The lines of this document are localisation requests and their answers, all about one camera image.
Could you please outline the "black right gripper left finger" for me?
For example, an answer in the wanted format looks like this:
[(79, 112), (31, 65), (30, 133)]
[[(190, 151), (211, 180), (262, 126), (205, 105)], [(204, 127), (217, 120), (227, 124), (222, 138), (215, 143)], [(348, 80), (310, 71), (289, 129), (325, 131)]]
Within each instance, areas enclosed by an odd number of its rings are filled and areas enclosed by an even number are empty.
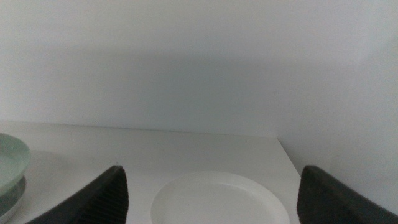
[(126, 223), (129, 209), (127, 177), (111, 166), (95, 180), (30, 224)]

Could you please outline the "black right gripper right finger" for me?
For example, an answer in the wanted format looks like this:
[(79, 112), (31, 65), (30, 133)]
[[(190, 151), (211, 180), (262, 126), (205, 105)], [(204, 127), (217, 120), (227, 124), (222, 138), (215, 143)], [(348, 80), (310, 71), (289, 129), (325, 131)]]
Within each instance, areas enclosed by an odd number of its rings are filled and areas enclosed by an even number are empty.
[(298, 191), (300, 223), (397, 224), (397, 215), (317, 166), (305, 166)]

